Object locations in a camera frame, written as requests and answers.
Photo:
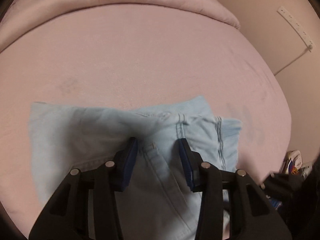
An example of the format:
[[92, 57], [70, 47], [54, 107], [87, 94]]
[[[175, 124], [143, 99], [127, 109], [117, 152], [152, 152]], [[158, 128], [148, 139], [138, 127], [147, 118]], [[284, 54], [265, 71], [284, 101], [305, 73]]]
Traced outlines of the light blue strawberry pants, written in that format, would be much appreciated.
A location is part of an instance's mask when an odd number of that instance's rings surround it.
[[177, 141], [202, 159], [235, 171], [242, 124], [215, 116], [205, 98], [122, 111], [36, 102], [31, 106], [31, 172], [46, 203], [74, 168], [93, 170], [138, 139], [128, 188], [116, 195], [125, 239], [194, 239], [201, 194], [190, 191]]

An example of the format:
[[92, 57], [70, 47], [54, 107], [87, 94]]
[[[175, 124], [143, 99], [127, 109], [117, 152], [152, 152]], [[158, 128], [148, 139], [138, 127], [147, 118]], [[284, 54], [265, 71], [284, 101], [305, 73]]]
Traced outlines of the pink bed sheet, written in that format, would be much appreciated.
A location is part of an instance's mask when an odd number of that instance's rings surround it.
[[1, 52], [1, 202], [24, 236], [45, 203], [31, 172], [33, 103], [132, 111], [205, 98], [242, 124], [235, 168], [255, 181], [281, 166], [291, 114], [271, 70], [237, 29], [147, 7], [56, 18]]

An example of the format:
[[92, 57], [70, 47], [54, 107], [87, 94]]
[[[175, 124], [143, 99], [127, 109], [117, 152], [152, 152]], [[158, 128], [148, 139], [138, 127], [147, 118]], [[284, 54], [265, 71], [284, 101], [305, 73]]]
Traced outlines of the white power strip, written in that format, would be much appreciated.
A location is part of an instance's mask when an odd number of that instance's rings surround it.
[[282, 18], [294, 29], [294, 31], [298, 34], [301, 40], [307, 47], [307, 50], [312, 51], [315, 47], [313, 40], [310, 35], [305, 31], [302, 25], [294, 18], [294, 16], [286, 10], [283, 6], [280, 6], [277, 9], [278, 14], [282, 16]]

